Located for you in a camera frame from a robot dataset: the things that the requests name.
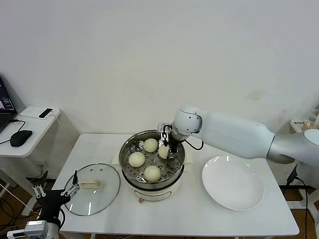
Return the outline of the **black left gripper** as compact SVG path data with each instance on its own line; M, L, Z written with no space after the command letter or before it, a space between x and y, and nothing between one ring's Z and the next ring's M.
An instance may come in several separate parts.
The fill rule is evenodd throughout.
M65 186L64 190L51 190L44 192L43 187L38 184L33 186L37 198L37 202L42 206L39 220L53 221L58 219L61 206L70 202L71 197L74 196L79 190L77 170L75 170L70 186Z

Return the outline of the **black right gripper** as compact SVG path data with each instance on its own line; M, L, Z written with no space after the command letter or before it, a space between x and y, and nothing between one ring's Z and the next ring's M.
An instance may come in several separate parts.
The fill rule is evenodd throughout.
M160 132L161 142L164 146L169 146L171 153L177 153L178 145L186 140L186 136L180 134L176 129L169 132Z

